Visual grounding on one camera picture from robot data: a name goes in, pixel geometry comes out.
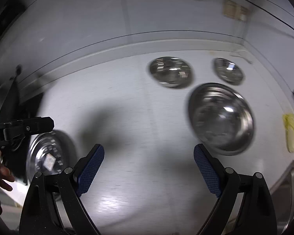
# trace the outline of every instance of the black bracket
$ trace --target black bracket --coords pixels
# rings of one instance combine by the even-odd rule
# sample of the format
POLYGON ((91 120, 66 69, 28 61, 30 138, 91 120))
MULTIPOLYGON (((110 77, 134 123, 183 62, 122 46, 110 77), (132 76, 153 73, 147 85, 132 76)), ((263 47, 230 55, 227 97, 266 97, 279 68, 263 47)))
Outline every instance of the black bracket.
POLYGON ((54 122, 50 117, 29 118, 7 123, 0 123, 0 147, 12 144, 14 140, 27 135, 34 135, 52 131, 54 122))
POLYGON ((194 158, 210 192, 218 200, 198 235, 219 235, 230 217, 238 193, 244 193, 233 230, 228 235, 276 235, 277 221, 272 199, 263 175, 237 174, 224 168, 203 144, 194 149, 194 158))
POLYGON ((20 234, 67 234, 54 199, 53 193, 58 192, 75 233, 100 235, 79 197, 88 191, 103 159, 104 149, 96 144, 74 168, 49 176, 37 172, 24 202, 20 234))

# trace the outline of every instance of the metal screw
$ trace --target metal screw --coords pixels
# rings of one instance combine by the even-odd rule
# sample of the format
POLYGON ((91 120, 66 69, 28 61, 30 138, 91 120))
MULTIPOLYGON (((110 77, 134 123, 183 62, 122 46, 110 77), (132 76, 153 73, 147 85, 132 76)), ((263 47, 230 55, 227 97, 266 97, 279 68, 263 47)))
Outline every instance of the metal screw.
POLYGON ((256 177, 258 177, 259 179, 262 179, 262 174, 259 172, 256 172, 256 177))
POLYGON ((35 173, 36 178, 39 178, 41 175, 42 175, 42 173, 40 171, 35 173))
POLYGON ((228 174, 232 174, 234 172, 234 170, 232 168, 228 167, 228 168, 225 168, 225 172, 228 174))
POLYGON ((73 171, 73 169, 71 167, 67 167, 64 169, 64 173, 66 174, 70 174, 73 171))

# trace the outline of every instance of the bowl rim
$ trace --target bowl rim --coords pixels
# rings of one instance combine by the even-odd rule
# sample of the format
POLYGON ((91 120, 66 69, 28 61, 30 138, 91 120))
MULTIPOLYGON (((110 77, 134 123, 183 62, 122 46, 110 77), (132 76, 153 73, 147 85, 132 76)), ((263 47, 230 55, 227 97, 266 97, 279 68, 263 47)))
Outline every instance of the bowl rim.
POLYGON ((188 111, 188 118, 189 118, 189 122, 190 122, 191 128, 193 130, 193 133, 195 134, 195 136, 200 141, 202 141, 204 143, 205 146, 207 146, 208 149, 211 149, 215 153, 220 154, 220 155, 233 156, 233 155, 237 155, 237 154, 240 154, 240 153, 246 151, 248 149, 248 147, 252 144, 252 141, 254 139, 255 130, 256 130, 256 127, 255 127, 255 117, 254 117, 253 112, 251 111, 251 108, 249 107, 249 104, 246 101, 246 99, 244 99, 241 96, 240 93, 238 93, 236 90, 232 89, 231 87, 228 87, 226 85, 223 85, 223 84, 220 84, 220 83, 216 83, 216 82, 208 82, 208 83, 204 83, 204 84, 201 84, 201 85, 197 86, 196 88, 193 89, 191 95, 188 98, 187 111, 188 111), (219 87, 221 89, 224 89, 224 90, 226 90, 226 91, 234 94, 234 96, 236 96, 236 98, 240 99, 241 103, 243 103, 244 104, 244 107, 248 110, 248 112, 249 112, 249 114, 250 114, 250 116, 252 118, 252 121, 251 121, 252 130, 251 130, 251 136, 248 138, 248 140, 243 145, 243 147, 241 147, 241 148, 239 148, 237 150, 234 150, 234 151, 222 150, 220 148, 217 148, 217 147, 214 147, 214 146, 210 145, 208 141, 202 140, 198 136, 198 134, 196 133, 196 131, 194 129, 194 126, 193 126, 193 122, 192 122, 192 116, 191 116, 191 114, 194 112, 195 108, 193 108, 194 105, 191 105, 191 104, 194 101, 195 96, 198 94, 198 92, 201 91, 203 88, 206 88, 206 87, 219 87))
POLYGON ((230 61, 230 60, 228 60, 226 58, 222 58, 222 57, 218 57, 218 58, 213 59, 213 61, 212 61, 213 70, 214 70, 215 74, 218 76, 218 78, 221 79, 221 80, 223 80, 226 83, 231 84, 231 85, 240 85, 240 84, 242 84, 243 81, 245 80, 245 74, 242 71, 242 69, 236 63, 234 63, 234 62, 232 62, 232 63, 235 64, 237 70, 240 71, 240 73, 241 73, 241 79, 239 81, 233 81, 233 80, 231 80, 229 78, 224 78, 224 77, 222 77, 220 75, 220 72, 218 71, 218 66, 217 66, 217 61, 219 61, 220 59, 227 60, 229 62, 232 62, 232 61, 230 61))
POLYGON ((158 58, 155 58, 153 59, 152 61, 150 61, 148 63, 148 66, 147 66, 147 70, 148 72, 151 74, 151 76, 153 77, 154 80, 156 80, 159 84, 161 84, 162 86, 165 86, 165 87, 172 87, 172 88, 185 88, 187 86, 189 86, 191 83, 192 83, 192 80, 193 80, 193 69, 192 67, 190 66, 190 63, 185 61, 184 59, 182 58, 178 58, 178 57, 173 57, 173 56, 162 56, 162 57, 158 57, 158 58), (186 64, 188 66, 188 76, 186 78, 186 80, 182 83, 169 83, 169 82, 165 82, 165 81, 162 81, 158 76, 157 76, 157 73, 153 73, 151 68, 152 66, 155 64, 155 62, 157 61, 157 59, 172 59, 172 60, 179 60, 181 61, 182 63, 186 64))

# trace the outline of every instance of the stainless steel sink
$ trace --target stainless steel sink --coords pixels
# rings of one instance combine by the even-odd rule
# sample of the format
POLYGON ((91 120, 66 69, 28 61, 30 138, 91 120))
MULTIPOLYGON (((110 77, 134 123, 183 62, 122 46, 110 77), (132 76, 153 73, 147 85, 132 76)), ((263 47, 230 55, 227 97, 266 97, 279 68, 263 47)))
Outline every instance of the stainless steel sink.
POLYGON ((294 161, 270 189, 270 194, 280 235, 294 217, 294 161))

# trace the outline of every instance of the white wall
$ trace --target white wall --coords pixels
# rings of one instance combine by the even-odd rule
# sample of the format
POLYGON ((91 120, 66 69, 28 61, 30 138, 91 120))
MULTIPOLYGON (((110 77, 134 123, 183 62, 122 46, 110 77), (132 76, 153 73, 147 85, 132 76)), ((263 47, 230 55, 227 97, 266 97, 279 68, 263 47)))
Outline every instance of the white wall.
MULTIPOLYGON (((273 15, 294 27, 294 8, 288 0, 253 0, 273 15)), ((251 14, 244 44, 283 87, 294 91, 294 31, 256 7, 251 14)))
POLYGON ((240 43, 246 25, 222 15, 223 0, 22 1, 29 7, 0 41, 0 82, 18 64, 24 68, 20 80, 34 78, 40 68, 45 69, 42 73, 54 69, 50 63, 65 55, 75 59, 141 41, 199 38, 240 43))

